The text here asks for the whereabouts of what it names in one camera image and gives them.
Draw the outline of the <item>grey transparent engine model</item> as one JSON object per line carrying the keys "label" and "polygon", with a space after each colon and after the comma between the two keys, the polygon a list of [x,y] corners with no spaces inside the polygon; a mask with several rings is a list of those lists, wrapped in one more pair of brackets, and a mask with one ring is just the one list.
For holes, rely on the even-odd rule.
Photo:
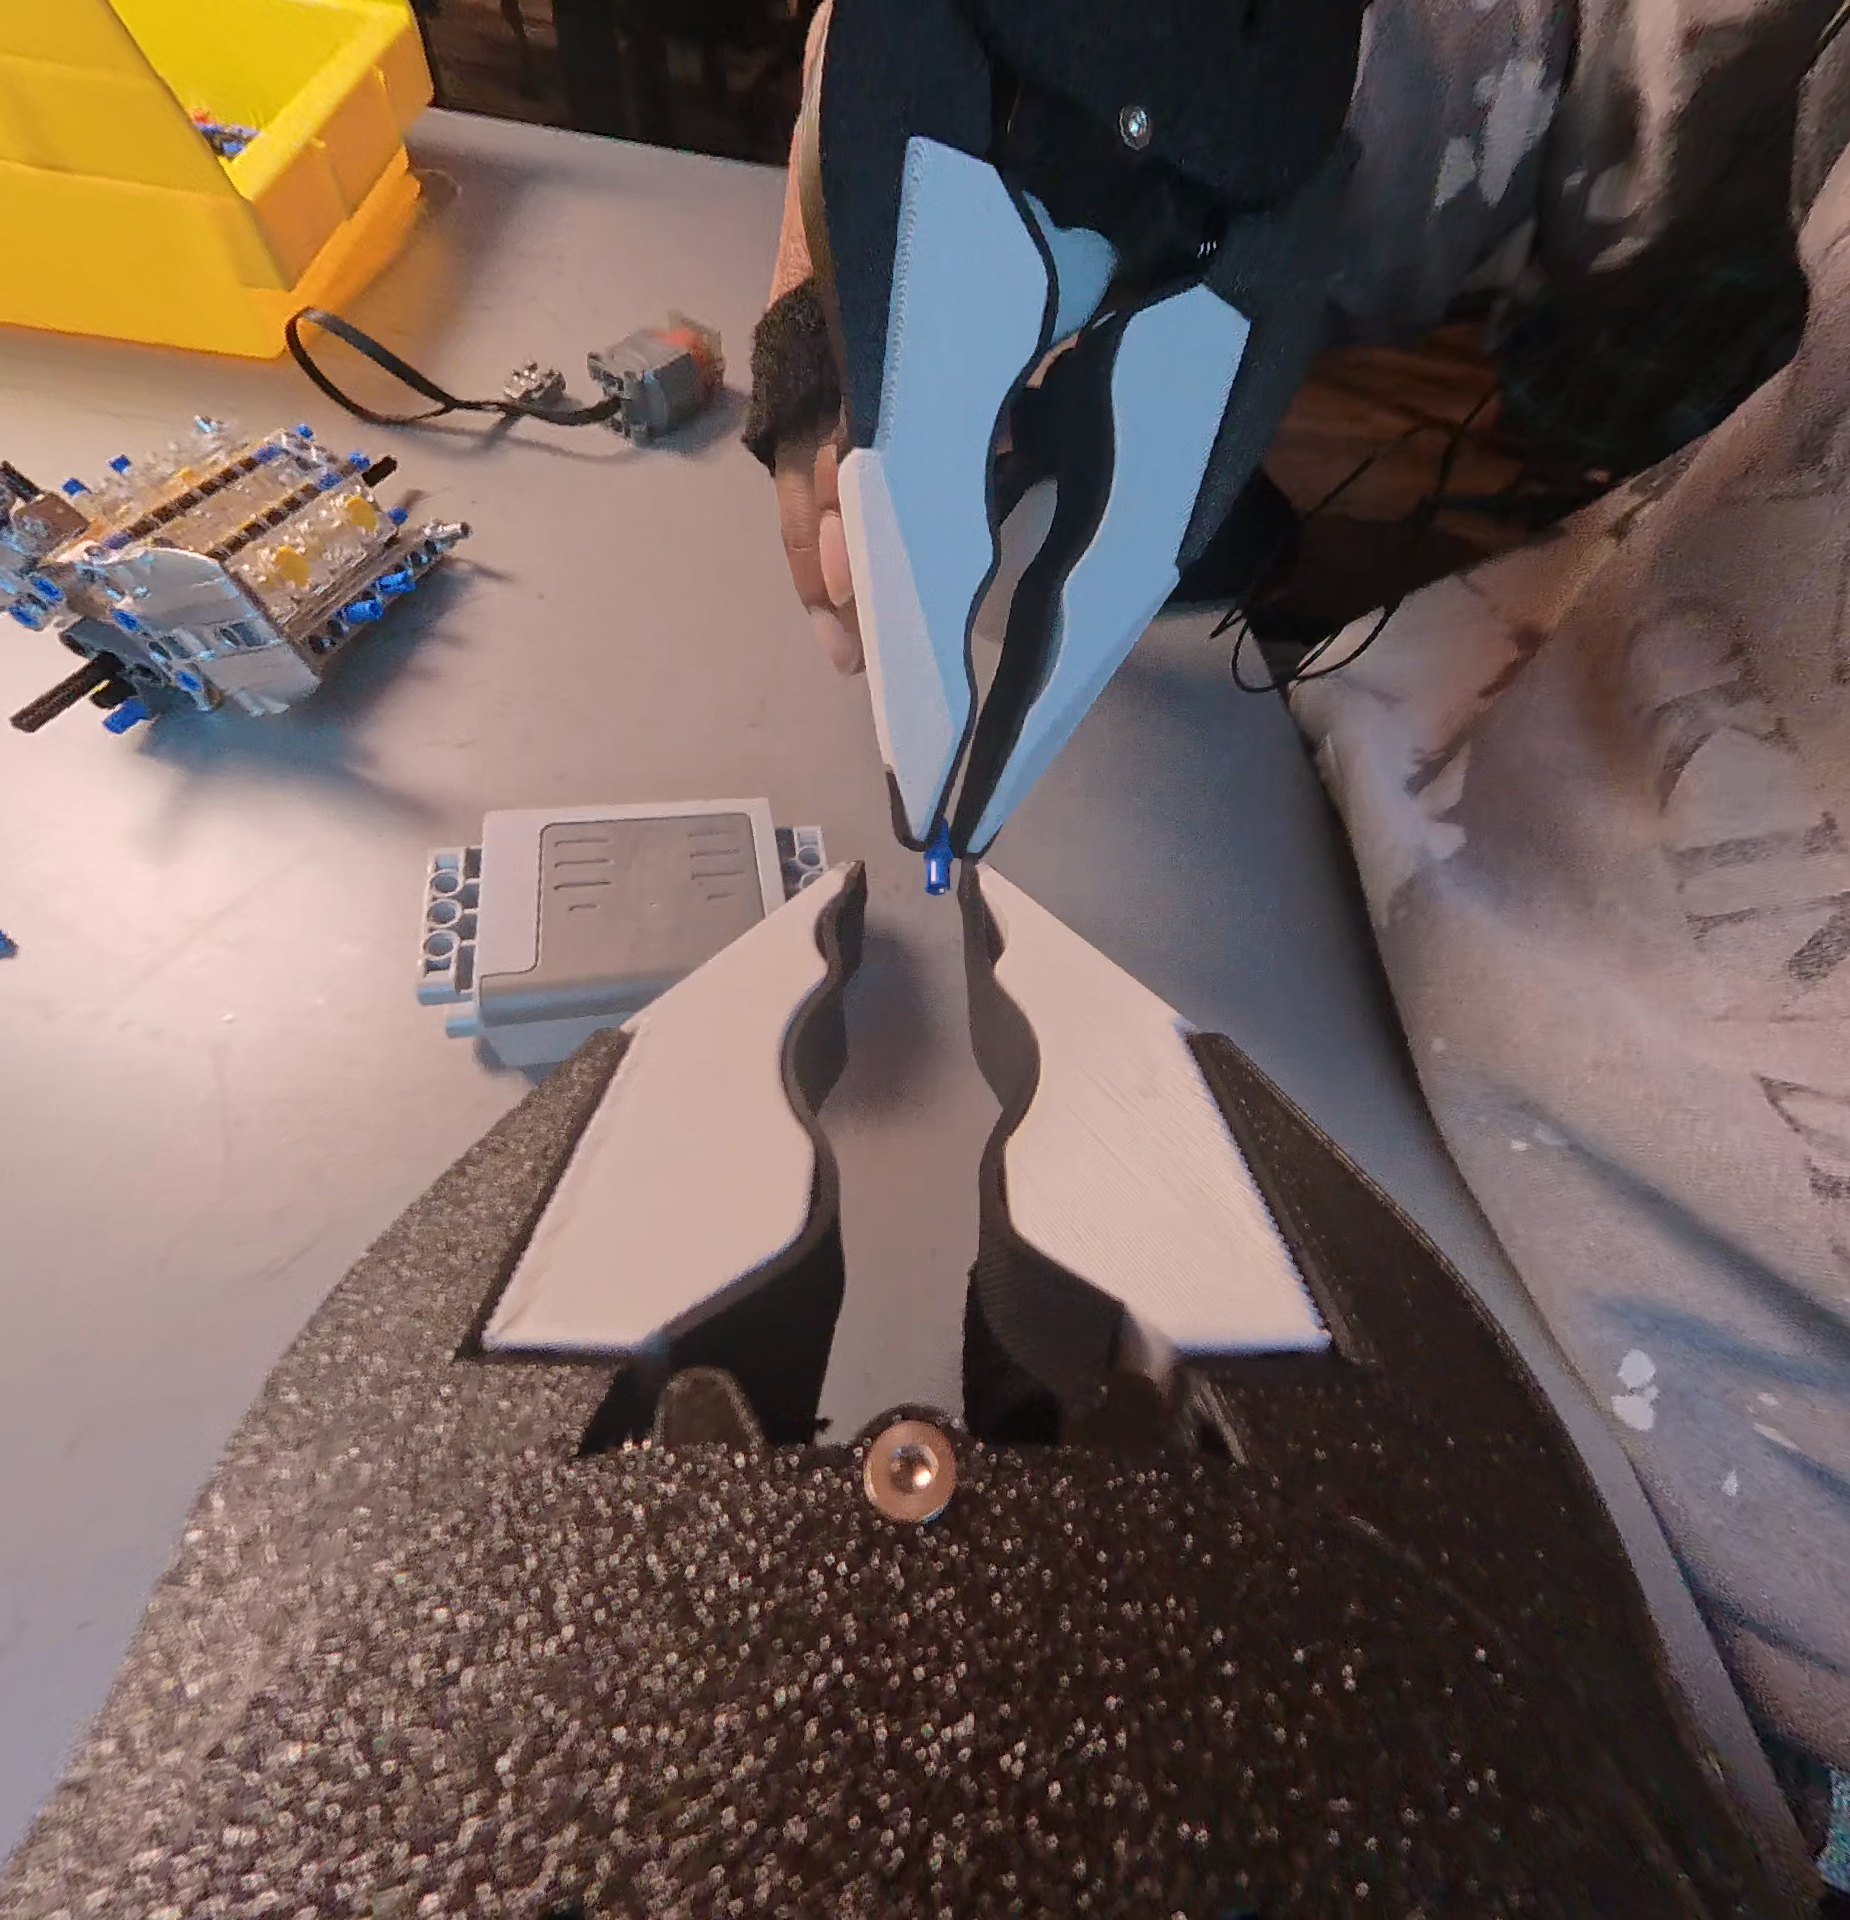
{"label": "grey transparent engine model", "polygon": [[468,536],[385,501],[391,469],[310,424],[252,436],[209,416],[95,484],[43,489],[0,461],[0,615],[76,657],[11,726],[87,701],[125,733],[180,706],[268,716],[310,697]]}

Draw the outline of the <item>grey motor block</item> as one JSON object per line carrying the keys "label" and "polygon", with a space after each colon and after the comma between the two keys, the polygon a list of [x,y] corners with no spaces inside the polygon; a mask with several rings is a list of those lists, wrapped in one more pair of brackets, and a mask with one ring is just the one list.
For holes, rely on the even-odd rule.
{"label": "grey motor block", "polygon": [[604,421],[626,439],[649,445],[698,417],[723,392],[721,334],[671,312],[587,355]]}

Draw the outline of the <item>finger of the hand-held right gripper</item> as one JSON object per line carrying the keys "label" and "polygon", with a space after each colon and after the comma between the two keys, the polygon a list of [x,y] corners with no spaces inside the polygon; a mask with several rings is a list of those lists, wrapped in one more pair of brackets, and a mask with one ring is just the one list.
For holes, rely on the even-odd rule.
{"label": "finger of the hand-held right gripper", "polygon": [[981,855],[1178,585],[1248,319],[1184,286],[1090,326],[1060,378],[1055,514],[1008,603],[949,836]]}
{"label": "finger of the hand-held right gripper", "polygon": [[914,137],[879,417],[840,466],[872,721],[898,835],[927,847],[966,742],[968,626],[998,564],[992,448],[1052,337],[1055,264],[988,160]]}

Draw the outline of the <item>yellow plastic bin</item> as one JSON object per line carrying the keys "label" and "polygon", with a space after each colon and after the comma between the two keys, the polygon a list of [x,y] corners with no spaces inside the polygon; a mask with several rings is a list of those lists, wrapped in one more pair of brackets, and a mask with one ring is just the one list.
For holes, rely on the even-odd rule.
{"label": "yellow plastic bin", "polygon": [[419,204],[406,1],[0,1],[0,324],[275,357]]}

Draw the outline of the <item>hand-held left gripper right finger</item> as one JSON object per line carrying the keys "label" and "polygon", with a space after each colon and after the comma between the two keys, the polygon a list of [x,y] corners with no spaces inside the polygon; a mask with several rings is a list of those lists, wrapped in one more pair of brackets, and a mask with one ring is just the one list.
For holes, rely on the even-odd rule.
{"label": "hand-held left gripper right finger", "polygon": [[1161,994],[984,865],[960,875],[966,1004],[1000,1114],[981,1159],[965,1424],[1079,1437],[1123,1376],[1315,1358],[1332,1331]]}

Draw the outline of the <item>grey desk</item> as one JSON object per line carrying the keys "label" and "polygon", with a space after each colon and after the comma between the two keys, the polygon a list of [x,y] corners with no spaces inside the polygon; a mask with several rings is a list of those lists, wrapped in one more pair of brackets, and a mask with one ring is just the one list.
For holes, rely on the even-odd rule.
{"label": "grey desk", "polygon": [[[783,172],[430,112],[424,204],[361,326],[456,392],[668,311],[733,380]],[[6,716],[67,674],[0,621],[0,1863],[96,1713],[199,1484],[361,1252],[529,1088],[413,996],[424,860],[507,805],[764,796],[863,858],[867,945],[825,1125],[847,1295],[824,1413],[960,1380],[977,1164],[956,898],[889,836],[865,690],[825,660],[733,412],[683,448],[515,426],[375,436],[286,361],[0,327],[0,459],[34,482],[195,413],[390,445],[471,526],[275,718],[130,734]],[[1215,615],[1158,622],[995,846],[1000,871],[1228,1034],[1413,1213],[1566,1399],[1615,1513],[1652,1511],[1419,1097],[1340,819]]]}

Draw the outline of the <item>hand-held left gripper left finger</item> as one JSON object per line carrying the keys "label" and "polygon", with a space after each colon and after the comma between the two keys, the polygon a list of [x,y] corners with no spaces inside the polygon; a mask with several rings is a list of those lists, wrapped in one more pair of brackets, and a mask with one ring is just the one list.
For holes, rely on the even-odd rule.
{"label": "hand-held left gripper left finger", "polygon": [[616,1361],[633,1406],[731,1373],[812,1442],[844,1293],[818,1114],[846,1061],[865,871],[834,865],[626,1022],[624,1048],[482,1324],[489,1356]]}

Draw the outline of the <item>grey battery box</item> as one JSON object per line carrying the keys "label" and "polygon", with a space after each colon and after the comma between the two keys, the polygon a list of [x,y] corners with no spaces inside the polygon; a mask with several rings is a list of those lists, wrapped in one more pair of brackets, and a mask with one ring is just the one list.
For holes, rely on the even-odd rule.
{"label": "grey battery box", "polygon": [[485,813],[424,871],[416,996],[509,1069],[622,1025],[827,866],[764,799]]}

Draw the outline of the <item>person's right hand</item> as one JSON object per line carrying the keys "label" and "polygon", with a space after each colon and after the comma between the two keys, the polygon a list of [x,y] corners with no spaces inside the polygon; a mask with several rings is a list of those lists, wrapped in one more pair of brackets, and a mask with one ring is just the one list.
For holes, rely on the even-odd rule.
{"label": "person's right hand", "polygon": [[833,664],[855,675],[865,653],[841,521],[841,384],[818,262],[819,95],[831,12],[831,4],[818,8],[801,56],[778,257],[767,311],[750,334],[742,439],[771,475],[794,593]]}

